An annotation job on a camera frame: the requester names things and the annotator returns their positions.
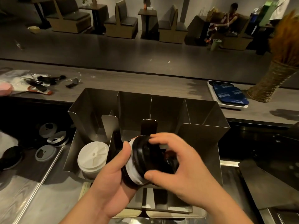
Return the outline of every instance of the left hand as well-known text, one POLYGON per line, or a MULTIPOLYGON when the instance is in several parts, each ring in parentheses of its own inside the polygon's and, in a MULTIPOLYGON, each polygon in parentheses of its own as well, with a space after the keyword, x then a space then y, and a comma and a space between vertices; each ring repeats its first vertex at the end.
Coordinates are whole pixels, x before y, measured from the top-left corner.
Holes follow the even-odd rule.
POLYGON ((99 209, 107 218, 125 209, 136 193, 136 189, 129 188, 121 180, 121 168, 129 160, 131 151, 129 143, 124 142, 123 149, 103 167, 88 191, 100 202, 99 209))

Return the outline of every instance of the pink sponge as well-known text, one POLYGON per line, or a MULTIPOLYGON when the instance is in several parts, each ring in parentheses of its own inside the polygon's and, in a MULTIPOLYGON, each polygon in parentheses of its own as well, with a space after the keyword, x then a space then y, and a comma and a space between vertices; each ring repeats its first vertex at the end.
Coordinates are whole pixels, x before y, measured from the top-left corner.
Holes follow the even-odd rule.
POLYGON ((7 96, 13 90, 13 86, 7 82, 0 83, 0 96, 7 96))

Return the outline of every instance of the hand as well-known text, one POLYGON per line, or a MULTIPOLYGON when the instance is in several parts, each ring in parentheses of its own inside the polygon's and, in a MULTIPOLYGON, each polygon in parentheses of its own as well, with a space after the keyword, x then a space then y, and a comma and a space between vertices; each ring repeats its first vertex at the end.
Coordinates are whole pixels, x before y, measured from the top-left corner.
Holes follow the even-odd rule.
POLYGON ((223 191, 211 175, 199 154, 183 139, 172 133, 152 134, 152 144, 167 144, 176 153, 179 168, 175 174, 149 170, 144 177, 174 194, 181 200, 210 211, 215 207, 218 198, 215 194, 223 191))
POLYGON ((88 191, 99 201, 102 215, 112 218, 128 205, 136 193, 121 180, 121 168, 130 158, 132 148, 128 142, 123 143, 119 154, 106 164, 95 178, 88 191))

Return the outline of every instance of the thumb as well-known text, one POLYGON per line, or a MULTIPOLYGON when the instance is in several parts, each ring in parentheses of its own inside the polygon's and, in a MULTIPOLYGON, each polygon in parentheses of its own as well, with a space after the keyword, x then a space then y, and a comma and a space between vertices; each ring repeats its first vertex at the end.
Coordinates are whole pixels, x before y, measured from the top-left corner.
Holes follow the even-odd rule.
POLYGON ((123 143, 123 149, 106 166, 111 172, 120 170, 129 160, 132 148, 128 142, 123 143))
POLYGON ((177 185, 176 177, 174 174, 167 174, 158 170, 147 171, 144 174, 144 178, 172 192, 174 191, 175 186, 177 185))

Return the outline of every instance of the woven basket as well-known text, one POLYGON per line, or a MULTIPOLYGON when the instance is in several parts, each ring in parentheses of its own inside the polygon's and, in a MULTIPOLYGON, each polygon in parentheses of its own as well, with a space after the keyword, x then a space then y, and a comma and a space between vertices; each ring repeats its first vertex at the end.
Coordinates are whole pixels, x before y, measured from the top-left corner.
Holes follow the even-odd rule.
POLYGON ((267 74, 247 94, 256 101, 269 102, 278 87, 297 71, 297 68, 271 61, 267 74))

